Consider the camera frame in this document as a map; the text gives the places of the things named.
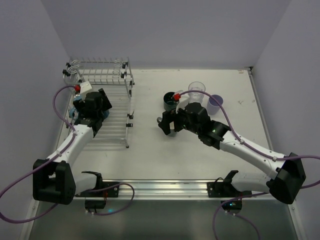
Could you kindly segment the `blue mug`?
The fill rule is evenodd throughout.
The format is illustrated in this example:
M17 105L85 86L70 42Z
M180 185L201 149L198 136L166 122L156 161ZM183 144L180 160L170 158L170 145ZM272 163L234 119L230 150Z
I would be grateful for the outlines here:
M103 119L105 120L110 114L110 111L109 110L105 110L102 112L102 116L103 116Z

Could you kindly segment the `dark green mug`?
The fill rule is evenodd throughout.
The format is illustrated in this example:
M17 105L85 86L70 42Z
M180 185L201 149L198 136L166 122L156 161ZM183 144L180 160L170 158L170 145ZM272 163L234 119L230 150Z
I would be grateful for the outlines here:
M178 103L173 99L174 94L175 92L170 91L163 96L163 108L165 111L171 111L177 107Z

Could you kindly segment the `lavender plastic cup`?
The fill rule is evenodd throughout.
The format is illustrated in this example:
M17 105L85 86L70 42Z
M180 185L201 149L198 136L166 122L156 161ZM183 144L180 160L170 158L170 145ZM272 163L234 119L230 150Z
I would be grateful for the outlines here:
M224 102L220 95L213 94L208 98L206 110L209 115L215 115L220 110L220 105Z

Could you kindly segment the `clear glass tumbler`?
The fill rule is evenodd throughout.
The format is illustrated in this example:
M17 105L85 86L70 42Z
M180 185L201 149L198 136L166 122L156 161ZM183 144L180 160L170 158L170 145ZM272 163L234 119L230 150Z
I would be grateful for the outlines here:
M202 103L204 95L203 94L189 94L189 103Z
M199 95L199 94L202 94L201 92L204 92L206 90L206 87L202 82L194 81L189 84L188 90L192 91L192 92L189 92L188 95L190 94Z

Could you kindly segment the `grey-blue mug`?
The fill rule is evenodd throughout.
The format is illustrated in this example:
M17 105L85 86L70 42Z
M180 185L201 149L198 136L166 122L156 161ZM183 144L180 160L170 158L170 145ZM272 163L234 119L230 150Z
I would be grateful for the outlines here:
M162 117L158 117L156 119L158 124L160 124L162 122L162 120L163 120ZM177 132L175 132L175 130L174 130L174 123L173 122L170 123L169 129L170 129L170 133L167 135L167 137L172 137L172 138L175 137Z

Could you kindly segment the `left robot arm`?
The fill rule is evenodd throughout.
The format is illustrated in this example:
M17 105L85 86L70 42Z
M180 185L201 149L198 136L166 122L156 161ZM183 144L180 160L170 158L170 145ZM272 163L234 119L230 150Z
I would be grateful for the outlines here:
M86 93L73 105L78 117L71 133L47 159L38 159L33 164L32 194L37 201L68 205L74 196L102 186L100 173L83 171L75 175L72 166L101 129L112 105L102 88Z

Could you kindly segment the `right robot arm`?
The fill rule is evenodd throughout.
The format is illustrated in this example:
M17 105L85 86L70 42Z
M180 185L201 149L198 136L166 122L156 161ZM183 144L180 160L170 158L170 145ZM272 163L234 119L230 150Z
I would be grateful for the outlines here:
M212 120L199 103L165 111L157 123L167 136L187 130L206 146L235 155L260 170L259 173L232 170L221 181L207 183L210 197L242 197L263 192L284 204L292 204L306 180L301 159L282 161L284 154L235 137L228 125Z

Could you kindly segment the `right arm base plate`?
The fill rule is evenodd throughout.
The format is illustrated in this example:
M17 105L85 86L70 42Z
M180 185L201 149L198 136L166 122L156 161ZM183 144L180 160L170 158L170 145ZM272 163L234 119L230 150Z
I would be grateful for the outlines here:
M228 198L232 196L229 184L223 181L207 182L206 190L209 198Z

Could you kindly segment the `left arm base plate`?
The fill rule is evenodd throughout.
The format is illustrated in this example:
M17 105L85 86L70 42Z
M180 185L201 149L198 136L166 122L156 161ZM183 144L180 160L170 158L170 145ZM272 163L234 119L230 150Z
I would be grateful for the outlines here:
M119 182L117 181L103 181L94 190L87 190L76 194L75 197L82 198L117 198L119 196Z

